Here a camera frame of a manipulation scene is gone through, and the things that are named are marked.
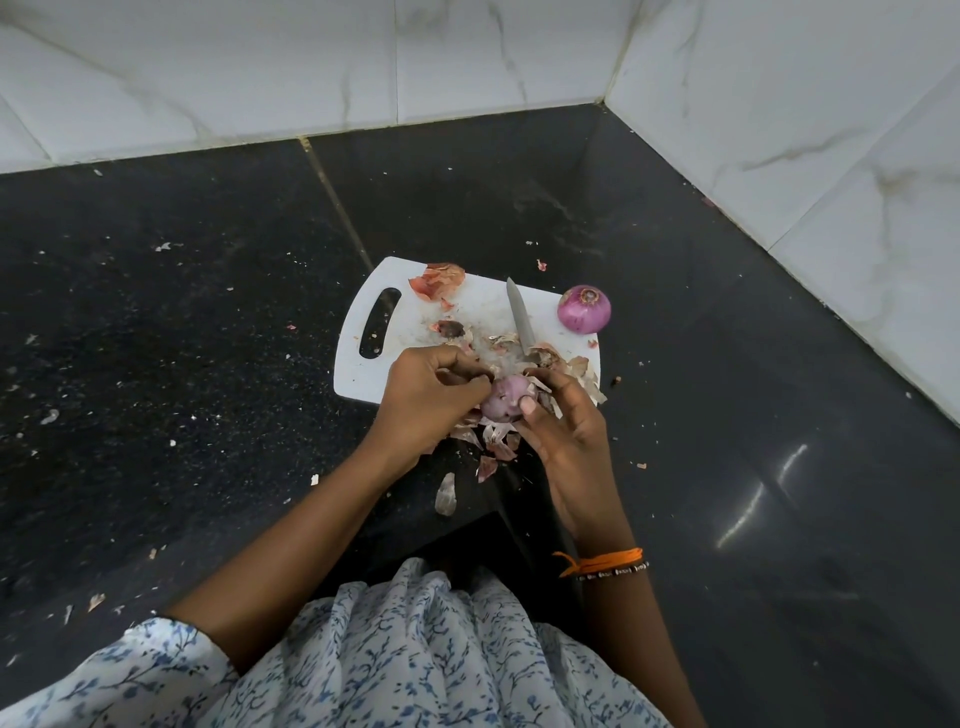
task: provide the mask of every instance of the sleeve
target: sleeve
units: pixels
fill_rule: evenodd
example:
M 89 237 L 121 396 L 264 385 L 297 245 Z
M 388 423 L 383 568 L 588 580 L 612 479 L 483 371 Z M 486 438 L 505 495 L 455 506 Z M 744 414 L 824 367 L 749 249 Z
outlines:
M 0 712 L 0 728 L 192 725 L 236 681 L 227 655 L 203 632 L 148 619 Z

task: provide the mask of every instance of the red onion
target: red onion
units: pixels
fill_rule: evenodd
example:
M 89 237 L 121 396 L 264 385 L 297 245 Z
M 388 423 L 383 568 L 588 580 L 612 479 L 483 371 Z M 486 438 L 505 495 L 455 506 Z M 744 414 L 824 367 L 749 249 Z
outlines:
M 596 333 L 607 325 L 610 314 L 610 299 L 592 285 L 573 286 L 557 304 L 557 318 L 574 333 Z
M 496 423 L 509 423 L 520 419 L 520 399 L 526 395 L 533 397 L 537 387 L 524 375 L 504 376 L 497 379 L 490 395 L 480 402 L 480 411 L 488 420 Z

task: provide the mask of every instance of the knife blade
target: knife blade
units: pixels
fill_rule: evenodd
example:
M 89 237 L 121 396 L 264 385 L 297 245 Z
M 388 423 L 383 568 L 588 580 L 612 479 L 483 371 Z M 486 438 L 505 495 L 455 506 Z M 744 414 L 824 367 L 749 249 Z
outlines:
M 530 323 L 526 303 L 523 302 L 520 289 L 516 287 L 513 279 L 507 279 L 507 299 L 510 301 L 510 310 L 514 312 L 516 335 L 520 340 L 520 346 L 523 347 L 523 353 L 529 356 L 530 347 L 537 343 L 537 337 L 534 336 L 534 328 Z

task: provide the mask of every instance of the marble wall tile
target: marble wall tile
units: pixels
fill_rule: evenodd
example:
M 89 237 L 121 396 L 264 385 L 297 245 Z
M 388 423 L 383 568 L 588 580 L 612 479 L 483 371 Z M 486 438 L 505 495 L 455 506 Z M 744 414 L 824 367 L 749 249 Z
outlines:
M 957 60 L 953 0 L 644 0 L 608 97 L 769 248 Z
M 960 422 L 960 67 L 772 249 Z
M 4 0 L 0 33 L 57 161 L 396 122 L 392 0 Z
M 0 26 L 0 95 L 55 162 L 182 148 L 195 137 L 175 109 L 10 26 Z
M 604 96 L 636 0 L 396 0 L 400 123 Z
M 47 153 L 0 96 L 0 174 L 47 164 L 50 164 Z

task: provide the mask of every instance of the cutting board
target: cutting board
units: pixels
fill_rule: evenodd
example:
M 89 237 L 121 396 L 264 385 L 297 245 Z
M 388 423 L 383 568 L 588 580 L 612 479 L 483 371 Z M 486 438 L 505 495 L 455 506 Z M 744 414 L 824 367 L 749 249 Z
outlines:
M 471 327 L 473 347 L 481 359 L 488 362 L 493 361 L 495 354 L 485 345 L 486 337 L 516 332 L 514 314 L 507 300 L 507 285 L 503 280 L 467 274 L 463 285 L 447 297 L 454 308 L 443 311 L 439 303 L 423 301 L 410 288 L 409 279 L 422 275 L 425 268 L 425 263 L 415 260 L 387 257 L 360 286 L 337 342 L 333 390 L 338 395 L 380 404 L 390 366 L 400 352 L 408 347 L 428 347 L 444 342 L 440 334 L 429 329 L 440 319 L 453 319 Z M 367 359 L 360 355 L 360 340 L 373 306 L 385 288 L 398 290 L 400 300 L 380 344 L 380 355 L 376 359 Z M 552 344 L 565 359 L 585 356 L 600 376 L 600 347 L 592 349 L 588 345 L 588 341 L 598 340 L 597 335 L 576 334 L 560 323 L 557 303 L 561 294 L 523 285 L 518 288 L 538 341 Z

